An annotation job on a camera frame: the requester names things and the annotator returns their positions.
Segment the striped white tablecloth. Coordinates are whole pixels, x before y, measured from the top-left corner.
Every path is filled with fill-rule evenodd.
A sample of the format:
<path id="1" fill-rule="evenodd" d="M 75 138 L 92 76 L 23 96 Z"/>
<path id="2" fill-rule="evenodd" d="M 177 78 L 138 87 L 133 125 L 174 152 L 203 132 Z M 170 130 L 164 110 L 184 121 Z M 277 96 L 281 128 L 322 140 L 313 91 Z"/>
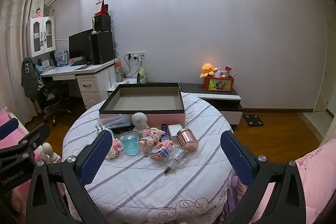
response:
<path id="1" fill-rule="evenodd" d="M 105 160 L 86 190 L 110 223 L 213 223 L 233 169 L 220 138 L 230 124 L 209 103 L 183 93 L 186 126 L 199 142 L 180 168 L 139 153 Z"/>

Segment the pink white block toy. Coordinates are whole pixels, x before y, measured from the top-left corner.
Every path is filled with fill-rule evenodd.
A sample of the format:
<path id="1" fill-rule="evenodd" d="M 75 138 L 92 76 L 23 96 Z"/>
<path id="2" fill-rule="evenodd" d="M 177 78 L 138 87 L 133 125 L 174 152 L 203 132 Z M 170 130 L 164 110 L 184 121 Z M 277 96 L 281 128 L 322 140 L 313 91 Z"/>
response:
<path id="1" fill-rule="evenodd" d="M 114 159 L 118 156 L 118 154 L 122 152 L 122 144 L 121 141 L 118 139 L 114 139 L 112 141 L 112 146 L 109 150 L 109 152 L 106 155 L 106 159 L 110 160 L 110 159 Z"/>

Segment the white desk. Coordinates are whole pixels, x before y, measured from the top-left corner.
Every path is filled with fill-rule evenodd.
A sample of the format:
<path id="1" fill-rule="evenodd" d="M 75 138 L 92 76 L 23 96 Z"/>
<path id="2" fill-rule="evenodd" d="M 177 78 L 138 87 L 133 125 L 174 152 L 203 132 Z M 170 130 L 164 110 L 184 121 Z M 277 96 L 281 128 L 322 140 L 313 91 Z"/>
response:
<path id="1" fill-rule="evenodd" d="M 117 83 L 114 59 L 100 65 L 83 68 L 80 65 L 56 67 L 45 71 L 42 77 L 52 77 L 54 81 L 76 80 L 84 105 L 88 110 L 109 97 L 108 90 Z"/>

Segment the orange octopus plush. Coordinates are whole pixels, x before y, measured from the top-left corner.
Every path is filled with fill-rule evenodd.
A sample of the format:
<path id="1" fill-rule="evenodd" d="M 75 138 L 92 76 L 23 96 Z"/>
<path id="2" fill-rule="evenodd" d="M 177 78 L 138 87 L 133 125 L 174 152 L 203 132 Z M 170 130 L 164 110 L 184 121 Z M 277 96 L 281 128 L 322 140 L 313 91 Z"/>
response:
<path id="1" fill-rule="evenodd" d="M 213 77 L 215 72 L 218 71 L 218 68 L 217 67 L 214 67 L 212 64 L 210 63 L 205 63 L 203 66 L 202 66 L 202 72 L 200 74 L 200 78 L 205 78 L 205 77 Z"/>

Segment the clear dental flosser box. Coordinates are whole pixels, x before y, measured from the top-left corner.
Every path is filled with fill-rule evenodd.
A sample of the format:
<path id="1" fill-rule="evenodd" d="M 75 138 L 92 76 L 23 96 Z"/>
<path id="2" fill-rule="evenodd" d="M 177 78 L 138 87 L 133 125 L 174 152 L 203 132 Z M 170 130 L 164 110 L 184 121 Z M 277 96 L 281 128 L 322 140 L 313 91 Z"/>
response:
<path id="1" fill-rule="evenodd" d="M 98 119 L 98 122 L 102 127 L 108 129 L 131 126 L 130 117 L 122 114 L 102 117 Z"/>

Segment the black speaker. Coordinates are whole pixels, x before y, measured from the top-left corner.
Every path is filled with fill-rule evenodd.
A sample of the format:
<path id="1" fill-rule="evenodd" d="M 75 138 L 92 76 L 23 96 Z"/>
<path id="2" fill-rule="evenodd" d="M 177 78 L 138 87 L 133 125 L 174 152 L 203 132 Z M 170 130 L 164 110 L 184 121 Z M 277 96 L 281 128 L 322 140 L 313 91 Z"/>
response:
<path id="1" fill-rule="evenodd" d="M 96 32 L 111 32 L 110 15 L 98 15 L 93 17 L 93 29 Z"/>

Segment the white charger box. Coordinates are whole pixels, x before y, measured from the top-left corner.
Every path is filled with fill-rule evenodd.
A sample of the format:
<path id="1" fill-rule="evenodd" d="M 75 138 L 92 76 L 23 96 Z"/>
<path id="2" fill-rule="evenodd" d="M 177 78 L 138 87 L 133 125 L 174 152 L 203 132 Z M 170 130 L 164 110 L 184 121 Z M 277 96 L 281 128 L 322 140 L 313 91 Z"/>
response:
<path id="1" fill-rule="evenodd" d="M 169 139 L 172 141 L 177 140 L 177 133 L 183 129 L 183 127 L 180 124 L 170 124 L 167 126 L 168 133 L 169 133 Z"/>

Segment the blue patterned small box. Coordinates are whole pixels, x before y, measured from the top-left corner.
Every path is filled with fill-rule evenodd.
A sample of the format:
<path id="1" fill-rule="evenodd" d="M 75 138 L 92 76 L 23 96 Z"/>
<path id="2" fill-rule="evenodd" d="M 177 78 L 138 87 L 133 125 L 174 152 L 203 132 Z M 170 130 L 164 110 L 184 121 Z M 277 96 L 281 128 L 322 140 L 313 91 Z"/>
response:
<path id="1" fill-rule="evenodd" d="M 161 141 L 169 140 L 168 125 L 162 124 L 161 130 L 163 131 L 163 133 L 161 133 Z"/>

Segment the beige curtain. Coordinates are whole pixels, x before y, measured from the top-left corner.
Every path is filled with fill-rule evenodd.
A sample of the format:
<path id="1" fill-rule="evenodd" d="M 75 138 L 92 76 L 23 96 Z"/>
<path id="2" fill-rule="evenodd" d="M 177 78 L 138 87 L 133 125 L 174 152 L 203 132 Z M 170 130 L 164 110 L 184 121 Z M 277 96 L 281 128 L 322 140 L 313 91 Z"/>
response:
<path id="1" fill-rule="evenodd" d="M 8 108 L 23 123 L 39 111 L 21 87 L 21 66 L 29 55 L 27 23 L 44 4 L 45 0 L 1 0 L 1 108 Z"/>

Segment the black office chair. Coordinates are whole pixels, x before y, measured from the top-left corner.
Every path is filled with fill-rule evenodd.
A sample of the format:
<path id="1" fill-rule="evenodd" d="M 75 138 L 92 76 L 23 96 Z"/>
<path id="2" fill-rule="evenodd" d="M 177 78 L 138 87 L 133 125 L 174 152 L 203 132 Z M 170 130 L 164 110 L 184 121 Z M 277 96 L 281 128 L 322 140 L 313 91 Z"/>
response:
<path id="1" fill-rule="evenodd" d="M 72 114 L 70 109 L 67 109 L 70 91 L 68 86 L 61 81 L 53 81 L 45 84 L 39 91 L 37 102 L 45 115 L 44 121 L 49 118 L 52 120 L 52 126 L 57 126 L 56 118 L 62 114 Z"/>

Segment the black computer tower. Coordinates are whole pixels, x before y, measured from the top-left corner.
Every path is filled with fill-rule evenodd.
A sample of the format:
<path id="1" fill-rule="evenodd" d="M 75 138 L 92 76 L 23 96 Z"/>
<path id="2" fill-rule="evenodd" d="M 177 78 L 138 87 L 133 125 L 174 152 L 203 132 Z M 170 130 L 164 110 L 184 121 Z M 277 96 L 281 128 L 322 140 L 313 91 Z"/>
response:
<path id="1" fill-rule="evenodd" d="M 94 65 L 105 64 L 114 59 L 112 32 L 91 35 L 91 59 Z"/>

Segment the pink pig doll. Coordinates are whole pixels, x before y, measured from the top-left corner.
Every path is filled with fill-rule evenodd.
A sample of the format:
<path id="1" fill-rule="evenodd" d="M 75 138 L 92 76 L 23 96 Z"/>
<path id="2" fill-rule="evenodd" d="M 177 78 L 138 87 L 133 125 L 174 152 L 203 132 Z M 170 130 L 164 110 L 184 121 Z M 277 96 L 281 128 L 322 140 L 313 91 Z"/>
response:
<path id="1" fill-rule="evenodd" d="M 139 146 L 142 148 L 142 153 L 148 155 L 155 145 L 161 140 L 162 130 L 159 128 L 149 128 L 143 131 L 143 136 L 139 141 Z"/>

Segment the black monitor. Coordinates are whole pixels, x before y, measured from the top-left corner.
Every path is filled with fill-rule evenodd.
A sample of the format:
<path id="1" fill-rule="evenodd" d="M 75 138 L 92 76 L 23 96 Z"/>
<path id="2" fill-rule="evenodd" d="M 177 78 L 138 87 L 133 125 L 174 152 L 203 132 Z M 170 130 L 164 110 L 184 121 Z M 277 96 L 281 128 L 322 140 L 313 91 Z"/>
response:
<path id="1" fill-rule="evenodd" d="M 69 37 L 69 59 L 81 58 L 72 66 L 91 64 L 91 35 L 92 29 L 88 29 Z"/>

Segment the rose gold metal jar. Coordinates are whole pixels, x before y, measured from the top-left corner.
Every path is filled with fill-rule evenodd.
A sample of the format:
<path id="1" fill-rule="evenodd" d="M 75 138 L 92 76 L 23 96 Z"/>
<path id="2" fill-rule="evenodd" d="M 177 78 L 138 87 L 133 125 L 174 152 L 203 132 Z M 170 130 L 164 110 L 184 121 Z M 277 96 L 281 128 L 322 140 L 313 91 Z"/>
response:
<path id="1" fill-rule="evenodd" d="M 197 138 L 189 128 L 183 128 L 177 132 L 177 142 L 182 149 L 189 153 L 195 152 L 199 147 Z"/>

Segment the black bathroom scale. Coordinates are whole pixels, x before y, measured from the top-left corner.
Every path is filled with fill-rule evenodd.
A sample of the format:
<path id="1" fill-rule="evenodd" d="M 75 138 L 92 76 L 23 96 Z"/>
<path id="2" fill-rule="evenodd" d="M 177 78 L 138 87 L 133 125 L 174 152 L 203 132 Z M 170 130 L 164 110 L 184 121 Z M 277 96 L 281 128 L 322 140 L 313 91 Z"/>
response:
<path id="1" fill-rule="evenodd" d="M 257 114 L 244 114 L 243 117 L 250 127 L 260 127 L 264 125 Z"/>

